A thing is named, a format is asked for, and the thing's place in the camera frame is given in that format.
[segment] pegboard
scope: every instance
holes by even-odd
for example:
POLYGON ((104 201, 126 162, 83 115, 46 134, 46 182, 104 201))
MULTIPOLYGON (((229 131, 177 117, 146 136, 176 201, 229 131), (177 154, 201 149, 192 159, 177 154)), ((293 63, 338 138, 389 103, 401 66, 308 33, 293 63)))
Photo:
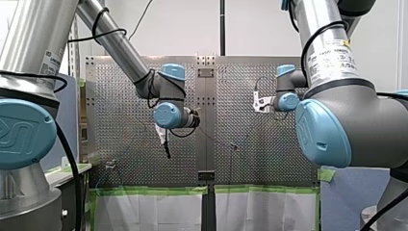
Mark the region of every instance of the pegboard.
POLYGON ((201 63, 196 57, 144 60, 156 69, 166 63, 182 64, 186 68, 186 105, 196 108, 200 103, 195 94, 197 89, 209 92, 215 96, 215 121, 207 121, 207 127, 197 129, 186 139, 171 137, 169 160, 160 145, 153 111, 147 108, 146 100, 137 98, 135 87, 112 58, 89 57, 89 155, 96 164, 90 175, 91 185, 97 182, 100 187, 197 185, 197 172, 202 166, 215 171, 215 184, 314 186, 317 182, 317 169, 298 147, 294 114, 276 121, 273 115, 255 114, 252 108, 257 79, 265 77, 259 82, 260 96, 274 95, 276 67, 296 64, 298 58, 216 57, 216 74, 208 79, 214 81, 211 88, 202 85, 202 78, 198 81, 201 63), (199 136, 203 131, 214 132, 199 136), (198 140, 213 146, 206 148, 205 156, 197 154, 203 153, 196 149, 202 142, 198 140), (105 163, 112 159, 117 161, 117 167, 105 169, 105 163), (212 164, 203 165, 209 159, 212 164))
POLYGON ((217 58, 216 184, 318 181, 317 169, 298 145, 294 113, 255 114, 252 108, 257 80, 260 97, 274 95, 277 66, 297 63, 296 58, 217 58))
MULTIPOLYGON (((156 70, 165 63, 182 64, 186 68, 186 105, 193 105, 194 57, 144 60, 156 70)), ((89 57, 87 100, 92 185, 98 181, 101 187, 196 185, 195 135, 182 140, 172 137, 172 158, 168 159, 155 130, 153 110, 136 96, 135 87, 111 57, 89 57), (116 168, 105 169, 105 163, 113 159, 116 168)))

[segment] label sticker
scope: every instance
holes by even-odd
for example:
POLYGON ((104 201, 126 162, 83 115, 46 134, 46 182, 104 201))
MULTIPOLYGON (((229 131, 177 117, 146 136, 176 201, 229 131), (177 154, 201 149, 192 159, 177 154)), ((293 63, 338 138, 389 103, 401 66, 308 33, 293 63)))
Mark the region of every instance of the label sticker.
POLYGON ((327 80, 343 79, 344 75, 358 77, 354 57, 347 40, 332 40, 324 49, 315 52, 307 59, 312 85, 327 80))
MULTIPOLYGON (((53 54, 51 51, 45 51, 44 59, 42 59, 40 74, 56 75, 61 66, 60 56, 53 54)), ((49 88, 54 87, 54 80, 52 79, 37 79, 38 83, 42 83, 49 88)))

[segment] white cloth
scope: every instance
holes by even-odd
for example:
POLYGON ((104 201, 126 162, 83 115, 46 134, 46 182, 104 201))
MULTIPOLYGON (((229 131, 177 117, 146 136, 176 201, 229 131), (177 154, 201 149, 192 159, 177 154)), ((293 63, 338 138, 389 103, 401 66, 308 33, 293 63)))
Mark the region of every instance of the white cloth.
POLYGON ((217 193, 217 231, 317 231, 317 195, 217 193))
POLYGON ((96 198, 96 231, 201 231, 202 195, 96 198))

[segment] blue logo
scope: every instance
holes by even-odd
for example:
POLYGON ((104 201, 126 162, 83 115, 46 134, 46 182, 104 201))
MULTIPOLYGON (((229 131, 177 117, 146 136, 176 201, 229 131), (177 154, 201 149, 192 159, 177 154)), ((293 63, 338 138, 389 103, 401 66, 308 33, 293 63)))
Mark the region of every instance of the blue logo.
POLYGON ((0 116, 0 154, 32 154, 38 128, 35 121, 0 116))

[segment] blue joint cap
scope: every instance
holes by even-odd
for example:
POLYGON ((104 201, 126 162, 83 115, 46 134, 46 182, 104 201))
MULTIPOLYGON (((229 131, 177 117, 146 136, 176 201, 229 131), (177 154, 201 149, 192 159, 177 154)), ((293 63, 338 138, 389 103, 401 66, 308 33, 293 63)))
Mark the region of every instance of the blue joint cap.
POLYGON ((296 109, 296 133, 305 156, 320 166, 348 167, 352 152, 347 133, 336 116, 315 99, 296 109))
POLYGON ((299 104, 300 99, 297 94, 289 92, 285 93, 279 98, 278 108, 282 112, 291 112, 294 111, 299 104))
POLYGON ((396 93, 404 95, 404 96, 408 96, 408 90, 397 90, 396 93))
POLYGON ((153 113, 154 122, 162 128, 177 128, 181 123, 181 112, 172 103, 161 103, 153 113))
POLYGON ((179 64, 164 64, 160 72, 171 79, 183 82, 186 80, 186 69, 179 64))
POLYGON ((281 10, 282 11, 288 11, 289 10, 289 4, 290 4, 289 0, 282 0, 281 10))
POLYGON ((54 145, 57 126, 41 106, 19 99, 0 99, 0 169, 38 163, 54 145))
POLYGON ((293 64, 283 64, 278 66, 278 78, 291 73, 296 70, 296 66, 293 64))

